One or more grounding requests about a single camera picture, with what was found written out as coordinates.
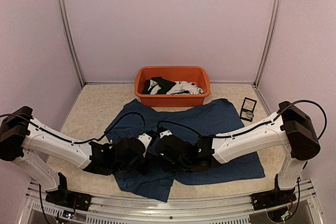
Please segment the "dark blue t-shirt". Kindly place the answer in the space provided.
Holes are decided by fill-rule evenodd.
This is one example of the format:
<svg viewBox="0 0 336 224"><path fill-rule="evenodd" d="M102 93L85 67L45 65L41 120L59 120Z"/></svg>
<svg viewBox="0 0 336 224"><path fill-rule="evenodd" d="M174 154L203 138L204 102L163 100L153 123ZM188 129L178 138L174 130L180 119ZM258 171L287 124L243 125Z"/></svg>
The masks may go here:
<svg viewBox="0 0 336 224"><path fill-rule="evenodd" d="M187 127L197 130L201 135L211 135L237 130L244 126L235 107L227 99L213 100L208 104L181 112L158 112L134 99L123 106L107 127L107 139L117 143L124 137L138 136L143 129L156 130L156 124L161 120L175 122L176 125L164 124L164 127L191 144L197 142L197 136L187 130ZM115 179L121 191L166 202L174 181L186 186L199 186L264 177L265 172L259 156L254 152L203 173L183 171L165 173L158 164L152 164L145 176L133 171L130 174L120 173Z"/></svg>

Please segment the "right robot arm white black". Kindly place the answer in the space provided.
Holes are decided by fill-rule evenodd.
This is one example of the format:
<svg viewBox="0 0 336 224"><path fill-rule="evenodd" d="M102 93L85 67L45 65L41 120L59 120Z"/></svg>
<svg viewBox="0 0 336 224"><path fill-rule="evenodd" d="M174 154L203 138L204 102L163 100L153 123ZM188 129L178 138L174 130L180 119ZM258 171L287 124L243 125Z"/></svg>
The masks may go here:
<svg viewBox="0 0 336 224"><path fill-rule="evenodd" d="M275 177L275 188L268 194L269 201L279 205L293 192L306 162L321 150L321 136L316 134L310 116L296 106L302 102L284 101L269 117L235 131L199 134L195 144L178 138L169 130L160 130L155 152L165 161L166 168L193 173L219 167L269 147L284 146L286 157Z"/></svg>

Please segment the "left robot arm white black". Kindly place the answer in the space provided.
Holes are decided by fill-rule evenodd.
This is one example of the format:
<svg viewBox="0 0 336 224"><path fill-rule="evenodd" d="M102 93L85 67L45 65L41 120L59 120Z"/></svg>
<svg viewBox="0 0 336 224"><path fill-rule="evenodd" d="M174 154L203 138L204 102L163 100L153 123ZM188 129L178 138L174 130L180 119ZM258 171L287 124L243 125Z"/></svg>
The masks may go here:
<svg viewBox="0 0 336 224"><path fill-rule="evenodd" d="M32 112L32 108L23 106L1 115L1 160L15 163L39 182L49 198L64 206L74 199L66 177L48 167L37 152L67 161L87 173L110 176L144 165L153 142L145 131L112 144L101 144L101 138L81 141L49 128L33 117Z"/></svg>

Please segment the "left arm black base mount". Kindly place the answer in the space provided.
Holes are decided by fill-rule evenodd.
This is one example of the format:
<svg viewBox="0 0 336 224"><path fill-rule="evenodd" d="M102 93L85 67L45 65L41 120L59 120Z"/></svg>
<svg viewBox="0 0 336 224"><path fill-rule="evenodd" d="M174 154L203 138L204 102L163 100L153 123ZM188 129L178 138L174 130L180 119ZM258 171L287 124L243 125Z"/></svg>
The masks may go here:
<svg viewBox="0 0 336 224"><path fill-rule="evenodd" d="M88 211L92 196L90 194L68 191L61 193L59 191L47 192L46 201L55 205L71 208L73 210Z"/></svg>

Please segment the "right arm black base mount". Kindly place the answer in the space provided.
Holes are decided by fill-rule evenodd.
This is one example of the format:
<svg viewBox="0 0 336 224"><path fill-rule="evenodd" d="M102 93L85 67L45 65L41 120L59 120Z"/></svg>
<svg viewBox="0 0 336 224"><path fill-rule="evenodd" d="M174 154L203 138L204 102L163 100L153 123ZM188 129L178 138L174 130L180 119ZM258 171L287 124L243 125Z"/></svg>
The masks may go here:
<svg viewBox="0 0 336 224"><path fill-rule="evenodd" d="M265 191L251 195L254 211L281 206L297 200L294 193Z"/></svg>

